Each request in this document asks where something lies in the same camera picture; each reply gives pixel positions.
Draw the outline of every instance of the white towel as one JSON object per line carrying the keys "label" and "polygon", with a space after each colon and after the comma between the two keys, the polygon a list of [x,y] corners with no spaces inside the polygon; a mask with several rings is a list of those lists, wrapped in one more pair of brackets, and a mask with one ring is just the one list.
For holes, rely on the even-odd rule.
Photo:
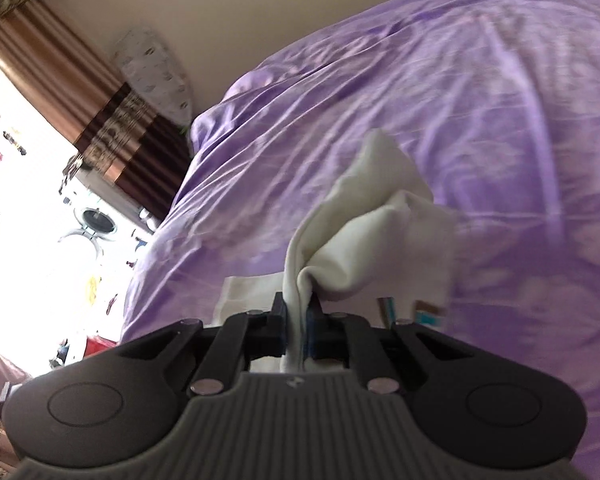
{"label": "white towel", "polygon": [[[380,131],[368,134],[351,167],[302,222],[285,270],[228,278],[216,321],[263,309],[282,286],[289,312],[287,372],[302,370],[306,307],[315,290],[325,312],[349,312],[382,326],[378,298],[393,298],[396,317],[414,319],[414,302],[443,308],[454,256],[451,214],[433,196],[411,159]],[[268,360],[258,369],[279,370]]]}

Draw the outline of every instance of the brown curtain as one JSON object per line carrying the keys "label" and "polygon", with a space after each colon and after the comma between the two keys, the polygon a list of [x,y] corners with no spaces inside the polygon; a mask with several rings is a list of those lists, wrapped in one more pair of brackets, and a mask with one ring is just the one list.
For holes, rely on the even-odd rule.
{"label": "brown curtain", "polygon": [[189,167],[186,138],[44,0],[0,16],[0,69],[91,167],[166,216]]}

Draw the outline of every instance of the white cloth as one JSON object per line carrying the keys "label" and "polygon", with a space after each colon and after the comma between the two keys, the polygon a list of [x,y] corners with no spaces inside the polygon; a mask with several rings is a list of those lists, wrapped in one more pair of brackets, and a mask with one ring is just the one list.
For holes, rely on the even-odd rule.
{"label": "white cloth", "polygon": [[325,312],[359,314],[375,326],[382,325],[377,298],[394,298],[398,318],[414,319],[416,300],[446,306],[454,222],[432,200],[395,141],[370,132],[351,167],[292,237],[285,270],[228,278],[216,321],[268,308],[282,286],[290,324],[283,368],[293,372],[302,369],[305,313],[313,290]]}

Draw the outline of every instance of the purple bedspread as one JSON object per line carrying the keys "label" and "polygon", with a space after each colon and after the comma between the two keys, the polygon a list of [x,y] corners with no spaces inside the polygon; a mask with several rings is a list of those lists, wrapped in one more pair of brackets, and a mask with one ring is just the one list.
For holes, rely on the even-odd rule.
{"label": "purple bedspread", "polygon": [[450,332],[574,386],[600,479],[600,0],[392,0],[269,57],[194,123],[123,339],[282,270],[372,128],[459,212]]}

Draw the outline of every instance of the purple bedsheet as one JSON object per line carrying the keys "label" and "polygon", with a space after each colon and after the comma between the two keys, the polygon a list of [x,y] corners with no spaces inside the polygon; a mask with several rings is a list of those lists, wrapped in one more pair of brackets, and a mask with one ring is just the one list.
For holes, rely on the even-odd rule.
{"label": "purple bedsheet", "polygon": [[194,123],[123,339],[282,270],[372,128],[459,212],[450,332],[574,386],[600,479],[600,0],[392,0],[269,57]]}

